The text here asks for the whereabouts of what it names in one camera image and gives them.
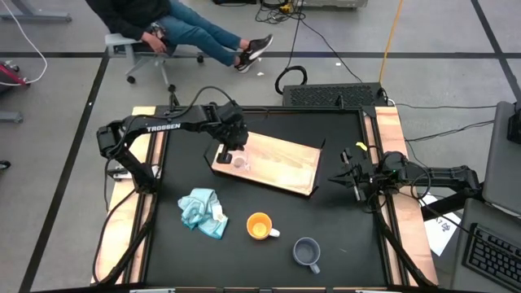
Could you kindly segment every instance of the person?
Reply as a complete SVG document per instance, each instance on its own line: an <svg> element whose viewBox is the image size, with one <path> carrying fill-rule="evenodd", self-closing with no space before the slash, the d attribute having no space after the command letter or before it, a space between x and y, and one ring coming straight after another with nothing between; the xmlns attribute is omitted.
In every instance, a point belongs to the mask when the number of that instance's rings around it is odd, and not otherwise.
<svg viewBox="0 0 521 293"><path fill-rule="evenodd" d="M212 24L179 0L86 1L111 33L141 40L157 53L166 52L164 39L176 45L197 46L220 63L234 65L241 73L247 72L273 41L271 34L251 41L238 37ZM164 30L164 39L151 31L152 24L158 24ZM243 52L236 55L224 47Z"/></svg>

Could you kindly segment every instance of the jeans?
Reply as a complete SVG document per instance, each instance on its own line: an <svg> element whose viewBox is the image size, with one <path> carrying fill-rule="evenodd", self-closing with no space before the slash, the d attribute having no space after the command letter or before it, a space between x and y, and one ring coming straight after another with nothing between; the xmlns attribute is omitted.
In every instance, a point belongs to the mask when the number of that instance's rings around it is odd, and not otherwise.
<svg viewBox="0 0 521 293"><path fill-rule="evenodd" d="M157 20L165 29L165 36L175 45L193 45L226 66L235 61L240 37L212 24L179 0L170 0L170 14Z"/></svg>

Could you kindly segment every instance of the blue cloth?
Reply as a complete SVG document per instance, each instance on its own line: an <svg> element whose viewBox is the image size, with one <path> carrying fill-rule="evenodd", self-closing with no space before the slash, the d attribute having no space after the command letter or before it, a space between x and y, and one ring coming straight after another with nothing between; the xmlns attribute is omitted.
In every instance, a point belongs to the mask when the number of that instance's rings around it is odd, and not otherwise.
<svg viewBox="0 0 521 293"><path fill-rule="evenodd" d="M198 227L206 235L221 239L228 218L216 221L212 217L212 209L221 206L215 190L194 188L190 195L179 199L177 205L183 210L181 221L186 227L190 230Z"/></svg>
<svg viewBox="0 0 521 293"><path fill-rule="evenodd" d="M237 50L241 38L212 24L179 0L170 0L169 15L157 21L166 28L170 43L197 46L226 66L234 64L236 54L223 47Z"/></svg>

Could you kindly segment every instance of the wooden cutting board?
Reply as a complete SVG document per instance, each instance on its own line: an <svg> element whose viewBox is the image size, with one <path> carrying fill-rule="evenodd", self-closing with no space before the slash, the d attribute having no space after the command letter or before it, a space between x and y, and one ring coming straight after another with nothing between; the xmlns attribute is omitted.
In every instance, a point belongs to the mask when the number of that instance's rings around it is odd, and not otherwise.
<svg viewBox="0 0 521 293"><path fill-rule="evenodd" d="M314 188L321 150L258 133L248 133L244 151L231 151L231 164L218 164L218 172L309 196Z"/></svg>

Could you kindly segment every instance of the sneaker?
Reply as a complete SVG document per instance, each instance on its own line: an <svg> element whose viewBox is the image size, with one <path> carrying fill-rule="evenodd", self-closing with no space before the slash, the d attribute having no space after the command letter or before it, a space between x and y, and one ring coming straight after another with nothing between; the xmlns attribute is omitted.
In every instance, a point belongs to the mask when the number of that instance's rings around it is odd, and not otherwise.
<svg viewBox="0 0 521 293"><path fill-rule="evenodd" d="M239 55L239 58L241 59L241 62L239 65L235 65L235 68L239 73L246 73L250 69L250 66L257 61L257 58L251 59L250 54L246 52Z"/></svg>
<svg viewBox="0 0 521 293"><path fill-rule="evenodd" d="M250 46L245 50L250 55L250 60L254 60L261 56L266 49L271 45L274 41L274 36L270 34L268 37L251 40Z"/></svg>

